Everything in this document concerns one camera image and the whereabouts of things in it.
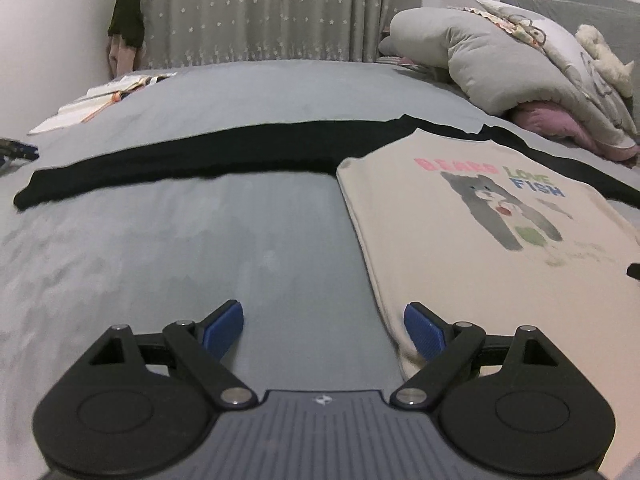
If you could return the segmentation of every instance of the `bears love fish text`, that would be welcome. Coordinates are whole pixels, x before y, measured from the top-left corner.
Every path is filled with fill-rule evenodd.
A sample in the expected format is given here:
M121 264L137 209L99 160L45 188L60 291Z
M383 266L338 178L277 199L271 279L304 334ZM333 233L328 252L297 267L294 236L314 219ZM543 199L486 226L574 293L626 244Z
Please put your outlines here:
M500 173L493 164L472 162L471 160L444 160L443 158L415 158L417 164L427 171L465 171L469 173ZM564 196L559 187L555 186L545 174L533 174L524 170L512 170L502 167L511 183L518 189L530 189L533 192Z

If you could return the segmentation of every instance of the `plush toy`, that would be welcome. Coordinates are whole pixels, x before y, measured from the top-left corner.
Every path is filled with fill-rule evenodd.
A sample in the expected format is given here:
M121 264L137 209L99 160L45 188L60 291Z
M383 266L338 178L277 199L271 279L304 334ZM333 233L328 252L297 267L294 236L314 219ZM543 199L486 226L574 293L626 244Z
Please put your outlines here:
M613 86L622 97L631 97L634 93L631 83L634 62L631 61L624 65L611 51L600 31L593 25L578 27L575 39L593 57L594 66L604 81Z

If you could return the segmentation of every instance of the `patterned pillowcase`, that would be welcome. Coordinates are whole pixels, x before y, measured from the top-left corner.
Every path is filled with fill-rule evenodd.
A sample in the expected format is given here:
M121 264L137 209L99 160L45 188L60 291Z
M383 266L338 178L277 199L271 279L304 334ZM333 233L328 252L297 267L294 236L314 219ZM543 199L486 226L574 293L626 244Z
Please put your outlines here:
M520 40L522 43L526 43L529 46L539 50L544 54L544 50L538 43L538 41L530 35L521 25L516 23L511 23L504 18L499 18L495 14L490 12L486 12L485 10L476 9L475 7L447 7L447 9L455 9L455 10L464 10L465 12L471 12L472 14L476 14L478 16L482 16L484 19L492 22L496 27L501 28L504 32L513 36L517 40Z

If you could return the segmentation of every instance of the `gray bed sheet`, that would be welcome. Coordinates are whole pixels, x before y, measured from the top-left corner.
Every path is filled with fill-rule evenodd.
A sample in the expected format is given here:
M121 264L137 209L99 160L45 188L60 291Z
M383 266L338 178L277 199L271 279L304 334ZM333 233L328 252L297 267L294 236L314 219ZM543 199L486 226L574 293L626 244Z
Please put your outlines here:
M12 198L34 170L248 124L401 114L470 132L498 124L533 147L640 189L640 175L627 168L542 139L446 86L383 65L290 60L188 68L87 124L31 137L41 158L0 176L0 478L46 471L31 436L34 407L113 323L158 331L236 298L246 325L225 362L258 394L378 388L388 395L402 381L332 177L165 180L18 214ZM616 207L640 225L638 211Z

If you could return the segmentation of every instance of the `gray pillow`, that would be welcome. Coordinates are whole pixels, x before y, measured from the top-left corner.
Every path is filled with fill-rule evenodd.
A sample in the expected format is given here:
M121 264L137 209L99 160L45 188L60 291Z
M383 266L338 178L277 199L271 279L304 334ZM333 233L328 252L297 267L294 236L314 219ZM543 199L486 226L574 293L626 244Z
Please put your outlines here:
M640 128L640 6L638 10L619 10L600 5L593 5L568 0L500 0L505 4L532 10L554 20L570 33L575 34L583 23L593 25L604 36L611 50L623 63L635 60L636 66L631 74L634 85L633 106L629 100L632 117L636 127ZM602 0L613 6L615 0Z
M609 9L624 10L625 12L635 12L640 14L640 4L629 0L564 0L566 2L577 2L579 4L590 4Z
M380 54L382 54L383 56L402 57L400 56L400 53L398 52L396 47L394 47L394 44L391 41L391 36L387 36L386 38L383 38L382 41L380 41L380 44L378 45L378 50L380 51Z

